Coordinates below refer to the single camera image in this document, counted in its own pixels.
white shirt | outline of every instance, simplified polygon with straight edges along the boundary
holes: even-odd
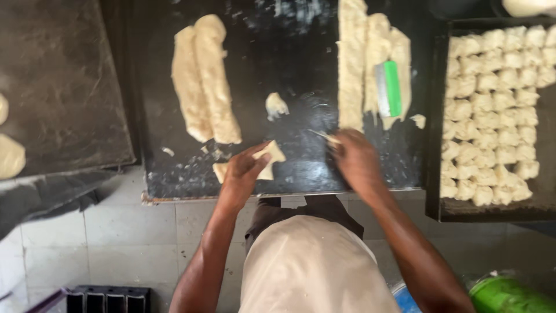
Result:
[[[351,231],[313,216],[264,230],[245,260],[242,313],[400,312],[373,253]]]

metal tray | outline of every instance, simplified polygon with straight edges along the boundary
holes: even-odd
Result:
[[[537,103],[539,125],[537,126],[537,159],[540,173],[535,179],[527,180],[533,192],[530,199],[512,202],[508,206],[489,205],[476,207],[470,201],[440,199],[440,151],[444,116],[444,93],[448,43],[450,36],[464,36],[471,33],[482,34],[488,30],[513,26],[543,25],[545,28],[556,24],[556,18],[478,18],[448,22],[448,33],[435,38],[436,79],[430,90],[429,157],[426,181],[425,214],[439,222],[525,222],[556,220],[556,85],[538,90]]]

tiled floor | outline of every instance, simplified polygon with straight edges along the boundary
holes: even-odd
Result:
[[[0,242],[0,294],[14,290],[34,303],[60,286],[78,284],[148,286],[155,312],[167,311],[180,273],[194,253],[214,202],[143,207],[140,168],[102,187],[107,198],[84,213],[27,223]],[[396,193],[409,214],[459,274],[518,268],[547,272],[556,266],[556,239],[505,223],[440,224],[424,216],[424,192]],[[348,212],[365,227],[389,285],[401,276],[371,210],[356,195],[340,195]],[[305,204],[285,197],[282,206]],[[250,201],[236,222],[218,312],[237,312],[245,249],[243,235],[255,210]]]

person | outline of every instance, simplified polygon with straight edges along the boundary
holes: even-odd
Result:
[[[346,181],[373,210],[409,292],[423,312],[474,312],[448,264],[399,209],[380,174],[378,154],[363,134],[340,130],[334,158]],[[215,312],[237,215],[270,159],[230,159],[201,242],[170,304],[171,313]],[[399,312],[363,228],[333,195],[306,197],[298,209],[257,208],[246,234],[240,312]]]

green container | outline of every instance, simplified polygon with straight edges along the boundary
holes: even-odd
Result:
[[[504,276],[486,278],[469,296],[478,313],[554,313],[556,302]]]

